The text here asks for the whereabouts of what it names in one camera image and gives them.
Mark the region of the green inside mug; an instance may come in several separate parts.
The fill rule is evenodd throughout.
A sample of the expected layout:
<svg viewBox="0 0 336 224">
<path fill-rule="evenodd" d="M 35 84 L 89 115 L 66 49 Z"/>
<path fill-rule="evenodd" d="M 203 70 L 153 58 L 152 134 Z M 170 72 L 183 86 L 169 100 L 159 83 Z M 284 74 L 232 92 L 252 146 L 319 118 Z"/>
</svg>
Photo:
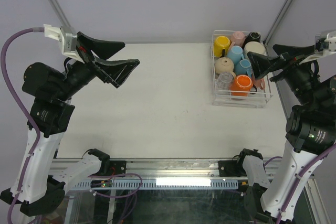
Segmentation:
<svg viewBox="0 0 336 224">
<path fill-rule="evenodd" d="M 250 51 L 264 56 L 267 55 L 265 46 L 257 41 L 250 41 L 244 46 L 243 55 L 245 59 L 248 59 L 247 53 Z"/>
</svg>

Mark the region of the black mug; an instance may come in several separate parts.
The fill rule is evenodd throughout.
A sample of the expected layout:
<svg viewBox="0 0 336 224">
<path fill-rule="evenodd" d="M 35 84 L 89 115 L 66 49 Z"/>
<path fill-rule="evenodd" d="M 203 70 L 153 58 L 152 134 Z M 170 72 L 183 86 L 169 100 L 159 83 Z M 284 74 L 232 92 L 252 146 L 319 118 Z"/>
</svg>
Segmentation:
<svg viewBox="0 0 336 224">
<path fill-rule="evenodd" d="M 244 49 L 249 42 L 261 42 L 261 34 L 259 32 L 250 32 L 244 40 L 242 48 Z"/>
</svg>

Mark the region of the blue mug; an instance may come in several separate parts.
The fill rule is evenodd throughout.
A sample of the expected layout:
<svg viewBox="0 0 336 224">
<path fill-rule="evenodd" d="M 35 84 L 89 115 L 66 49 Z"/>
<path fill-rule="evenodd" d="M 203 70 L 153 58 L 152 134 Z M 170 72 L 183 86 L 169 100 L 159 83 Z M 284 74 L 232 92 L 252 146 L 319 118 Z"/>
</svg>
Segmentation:
<svg viewBox="0 0 336 224">
<path fill-rule="evenodd" d="M 236 64 L 234 68 L 235 74 L 238 75 L 247 75 L 251 77 L 252 69 L 251 69 L 251 63 L 247 59 L 241 60 L 239 63 Z"/>
</svg>

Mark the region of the pink patterned mug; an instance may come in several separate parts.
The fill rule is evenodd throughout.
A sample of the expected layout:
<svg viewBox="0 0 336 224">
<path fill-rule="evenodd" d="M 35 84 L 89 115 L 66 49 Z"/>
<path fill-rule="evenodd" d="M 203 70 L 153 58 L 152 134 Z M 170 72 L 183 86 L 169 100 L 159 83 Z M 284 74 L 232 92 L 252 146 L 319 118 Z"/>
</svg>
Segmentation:
<svg viewBox="0 0 336 224">
<path fill-rule="evenodd" d="M 253 85 L 256 89 L 261 89 L 261 90 L 265 89 L 266 84 L 265 84 L 264 79 L 257 80 L 254 75 L 252 75 L 251 79 L 252 79 Z"/>
</svg>

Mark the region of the white light-blue mug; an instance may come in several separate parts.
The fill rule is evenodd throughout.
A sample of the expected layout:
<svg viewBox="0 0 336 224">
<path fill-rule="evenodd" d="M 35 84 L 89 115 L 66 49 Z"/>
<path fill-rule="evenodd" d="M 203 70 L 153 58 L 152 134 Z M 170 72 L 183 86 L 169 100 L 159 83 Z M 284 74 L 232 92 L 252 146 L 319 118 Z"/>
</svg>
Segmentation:
<svg viewBox="0 0 336 224">
<path fill-rule="evenodd" d="M 232 46 L 226 57 L 229 58 L 234 65 L 238 64 L 244 58 L 242 47 Z"/>
</svg>

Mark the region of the orange mug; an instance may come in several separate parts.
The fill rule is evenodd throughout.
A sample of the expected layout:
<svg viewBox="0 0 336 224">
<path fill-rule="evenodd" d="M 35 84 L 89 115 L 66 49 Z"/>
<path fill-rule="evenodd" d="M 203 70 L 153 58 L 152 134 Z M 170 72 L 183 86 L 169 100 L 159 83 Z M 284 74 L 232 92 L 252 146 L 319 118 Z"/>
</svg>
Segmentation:
<svg viewBox="0 0 336 224">
<path fill-rule="evenodd" d="M 247 75 L 241 74 L 234 79 L 230 87 L 230 92 L 233 96 L 247 97 L 252 87 L 252 79 Z"/>
</svg>

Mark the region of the beige mug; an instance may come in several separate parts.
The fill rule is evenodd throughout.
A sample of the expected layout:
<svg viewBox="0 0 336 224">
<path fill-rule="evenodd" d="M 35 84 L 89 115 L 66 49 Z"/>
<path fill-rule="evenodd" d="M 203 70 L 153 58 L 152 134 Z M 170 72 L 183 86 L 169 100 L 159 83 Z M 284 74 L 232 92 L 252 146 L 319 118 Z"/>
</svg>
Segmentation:
<svg viewBox="0 0 336 224">
<path fill-rule="evenodd" d="M 234 63 L 231 59 L 227 57 L 222 57 L 216 60 L 215 64 L 215 72 L 217 74 L 221 74 L 222 72 L 233 72 L 234 71 Z"/>
</svg>

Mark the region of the yellow mug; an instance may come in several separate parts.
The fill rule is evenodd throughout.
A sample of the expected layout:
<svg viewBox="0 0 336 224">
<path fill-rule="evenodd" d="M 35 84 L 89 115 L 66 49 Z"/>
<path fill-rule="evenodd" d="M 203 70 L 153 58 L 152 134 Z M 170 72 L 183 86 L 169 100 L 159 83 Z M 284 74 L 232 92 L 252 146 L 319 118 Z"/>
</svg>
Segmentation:
<svg viewBox="0 0 336 224">
<path fill-rule="evenodd" d="M 217 58 L 222 57 L 223 50 L 225 50 L 225 54 L 226 54 L 230 45 L 231 45 L 231 41 L 226 36 L 218 36 L 217 38 L 215 38 L 214 47 L 213 47 L 214 56 Z"/>
</svg>

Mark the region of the clear plastic cup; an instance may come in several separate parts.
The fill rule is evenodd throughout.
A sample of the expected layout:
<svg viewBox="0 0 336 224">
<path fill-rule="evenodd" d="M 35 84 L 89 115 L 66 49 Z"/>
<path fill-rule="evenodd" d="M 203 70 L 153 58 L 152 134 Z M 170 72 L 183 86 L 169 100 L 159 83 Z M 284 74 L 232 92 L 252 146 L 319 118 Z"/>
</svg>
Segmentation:
<svg viewBox="0 0 336 224">
<path fill-rule="evenodd" d="M 233 72 L 222 72 L 216 79 L 216 85 L 220 90 L 229 90 L 235 77 Z"/>
</svg>

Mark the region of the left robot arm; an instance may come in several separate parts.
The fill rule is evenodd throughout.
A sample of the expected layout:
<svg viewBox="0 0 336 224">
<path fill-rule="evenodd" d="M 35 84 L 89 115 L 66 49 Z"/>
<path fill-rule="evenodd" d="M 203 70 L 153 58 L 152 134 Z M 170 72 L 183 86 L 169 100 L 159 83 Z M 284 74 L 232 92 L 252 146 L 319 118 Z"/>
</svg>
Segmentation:
<svg viewBox="0 0 336 224">
<path fill-rule="evenodd" d="M 15 185 L 1 192 L 1 200 L 11 206 L 20 205 L 21 213 L 29 217 L 53 212 L 65 194 L 84 178 L 109 174 L 109 155 L 95 148 L 63 172 L 52 175 L 49 171 L 75 109 L 71 98 L 94 78 L 120 87 L 140 63 L 137 59 L 111 60 L 125 47 L 121 41 L 77 33 L 71 46 L 79 59 L 64 72 L 41 62 L 24 72 L 22 90 L 34 97 L 32 108 L 23 109 L 28 119 L 28 141 Z"/>
</svg>

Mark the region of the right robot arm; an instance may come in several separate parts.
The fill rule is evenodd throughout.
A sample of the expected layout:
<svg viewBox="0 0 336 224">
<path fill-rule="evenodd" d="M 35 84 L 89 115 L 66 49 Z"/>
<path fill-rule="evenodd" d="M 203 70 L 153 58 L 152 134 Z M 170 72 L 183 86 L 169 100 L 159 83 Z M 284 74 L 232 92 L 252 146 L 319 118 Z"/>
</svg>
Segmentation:
<svg viewBox="0 0 336 224">
<path fill-rule="evenodd" d="M 299 101 L 287 118 L 281 163 L 269 180 L 262 155 L 243 149 L 235 171 L 247 175 L 244 206 L 252 218 L 290 223 L 309 177 L 335 149 L 335 77 L 320 81 L 314 46 L 274 45 L 273 49 L 275 57 L 255 52 L 247 56 L 257 79 L 276 72 L 271 80 L 285 80 Z"/>
</svg>

